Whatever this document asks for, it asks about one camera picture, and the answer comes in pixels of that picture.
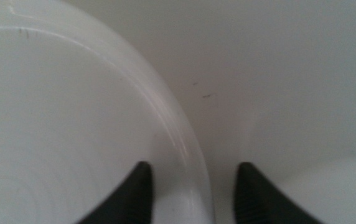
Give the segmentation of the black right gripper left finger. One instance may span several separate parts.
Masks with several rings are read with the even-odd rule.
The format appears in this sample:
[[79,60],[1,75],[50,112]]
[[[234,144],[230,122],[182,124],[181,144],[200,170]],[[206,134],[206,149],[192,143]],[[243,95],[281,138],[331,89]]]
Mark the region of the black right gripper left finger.
[[127,178],[78,224],[150,224],[152,166],[138,162]]

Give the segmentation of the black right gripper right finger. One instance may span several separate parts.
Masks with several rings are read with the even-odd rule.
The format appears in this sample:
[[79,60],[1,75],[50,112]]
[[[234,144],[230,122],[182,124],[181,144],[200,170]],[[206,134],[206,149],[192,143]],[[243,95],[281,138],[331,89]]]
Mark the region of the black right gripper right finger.
[[318,224],[250,162],[238,165],[233,212],[241,224]]

